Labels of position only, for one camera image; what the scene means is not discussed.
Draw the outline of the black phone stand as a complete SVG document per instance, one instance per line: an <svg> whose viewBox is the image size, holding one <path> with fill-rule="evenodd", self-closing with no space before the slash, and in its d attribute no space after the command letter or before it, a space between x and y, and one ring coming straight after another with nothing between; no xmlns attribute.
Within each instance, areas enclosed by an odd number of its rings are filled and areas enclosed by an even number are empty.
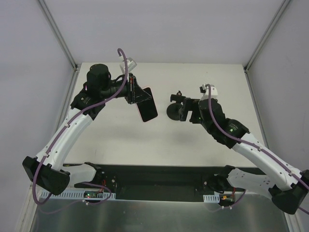
<svg viewBox="0 0 309 232"><path fill-rule="evenodd" d="M167 116L170 119L174 121L180 120L179 110L183 106L184 99L185 99L185 96L183 96L181 91L178 91L176 94L171 94L170 96L171 104L167 107L167 110L166 110Z"/></svg>

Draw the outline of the black phone pink case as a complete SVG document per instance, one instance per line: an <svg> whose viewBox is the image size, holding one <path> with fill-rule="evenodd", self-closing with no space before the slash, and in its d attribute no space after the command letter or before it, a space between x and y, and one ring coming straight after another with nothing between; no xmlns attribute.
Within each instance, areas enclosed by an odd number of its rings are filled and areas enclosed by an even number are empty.
<svg viewBox="0 0 309 232"><path fill-rule="evenodd" d="M145 90L151 98L149 100L142 101L137 103L137 109L140 114L142 122L148 122L158 116L157 108L155 101L153 99L152 91L150 87L146 87Z"/></svg>

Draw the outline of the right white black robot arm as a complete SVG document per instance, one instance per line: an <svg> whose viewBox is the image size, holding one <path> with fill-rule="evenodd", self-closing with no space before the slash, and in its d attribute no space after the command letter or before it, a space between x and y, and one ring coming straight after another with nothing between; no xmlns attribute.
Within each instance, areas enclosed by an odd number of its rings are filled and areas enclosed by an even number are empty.
<svg viewBox="0 0 309 232"><path fill-rule="evenodd" d="M180 121L200 124L213 139L251 161L263 174L247 173L227 165L207 180L208 187L218 193L241 188L270 199L281 211L293 215L309 192L309 172L301 171L281 160L259 142L239 121L225 117L216 99L182 97Z"/></svg>

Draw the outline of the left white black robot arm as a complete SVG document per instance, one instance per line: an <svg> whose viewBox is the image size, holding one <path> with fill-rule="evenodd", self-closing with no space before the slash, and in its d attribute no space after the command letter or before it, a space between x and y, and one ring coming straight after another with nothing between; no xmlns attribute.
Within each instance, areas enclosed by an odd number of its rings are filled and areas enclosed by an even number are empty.
<svg viewBox="0 0 309 232"><path fill-rule="evenodd" d="M112 79L104 64L90 67L82 90L74 97L70 109L50 142L35 157L27 156L23 167L33 183L53 195L61 194L68 186L86 182L97 188L102 182L102 170L86 162L82 165L64 167L64 161L82 132L89 126L106 102L124 98L128 104L151 100L151 95L142 89L132 70L136 63L120 64L122 75Z"/></svg>

